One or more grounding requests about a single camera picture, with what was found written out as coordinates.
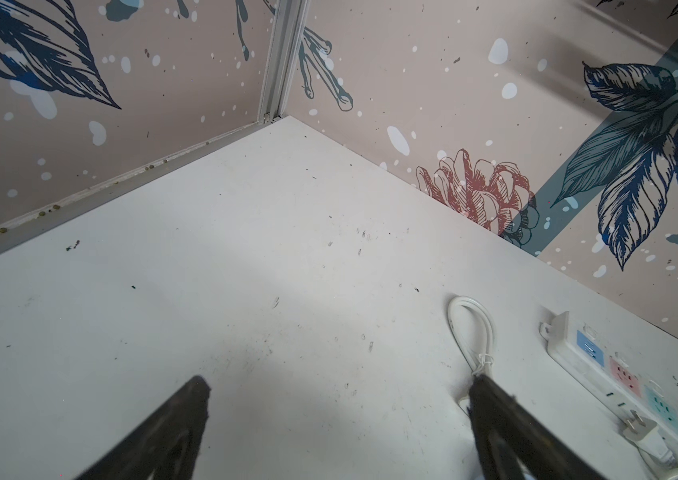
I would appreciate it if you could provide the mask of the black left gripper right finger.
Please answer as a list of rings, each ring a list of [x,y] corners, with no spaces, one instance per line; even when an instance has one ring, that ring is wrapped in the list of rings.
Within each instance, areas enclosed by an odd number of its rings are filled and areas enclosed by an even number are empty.
[[[601,479],[603,476],[486,375],[469,389],[468,415],[485,479]]]

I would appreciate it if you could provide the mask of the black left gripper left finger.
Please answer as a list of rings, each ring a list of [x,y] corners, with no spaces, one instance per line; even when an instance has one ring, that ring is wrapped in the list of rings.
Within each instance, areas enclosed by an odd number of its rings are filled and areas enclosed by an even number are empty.
[[[210,386],[196,375],[81,479],[190,479],[208,420]]]

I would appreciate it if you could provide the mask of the white long power strip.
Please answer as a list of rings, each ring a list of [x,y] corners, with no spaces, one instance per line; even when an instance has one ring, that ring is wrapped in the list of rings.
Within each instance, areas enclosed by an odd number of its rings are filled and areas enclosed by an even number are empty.
[[[627,325],[595,326],[564,312],[540,326],[548,354],[620,421],[630,438],[649,428],[668,454],[652,472],[678,469],[678,340]]]

